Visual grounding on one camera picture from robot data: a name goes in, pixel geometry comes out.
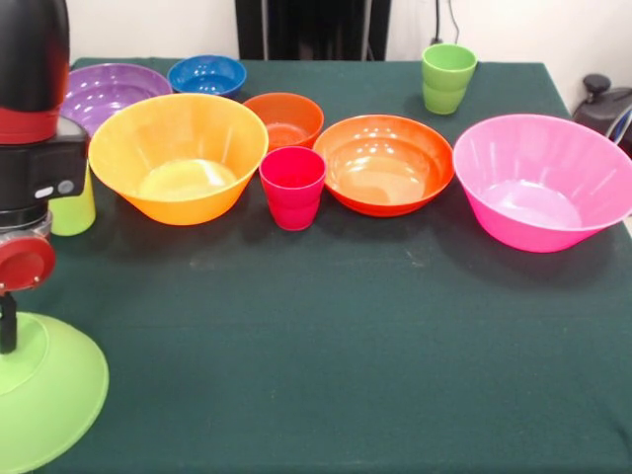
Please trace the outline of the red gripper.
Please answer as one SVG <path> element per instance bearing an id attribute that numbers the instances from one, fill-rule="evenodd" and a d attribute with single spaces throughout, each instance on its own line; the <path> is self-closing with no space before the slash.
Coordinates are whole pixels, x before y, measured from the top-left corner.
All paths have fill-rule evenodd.
<path id="1" fill-rule="evenodd" d="M 35 288 L 51 275 L 55 252 L 43 237 L 25 236 L 1 244 L 1 354 L 16 349 L 17 302 L 10 292 Z"/>

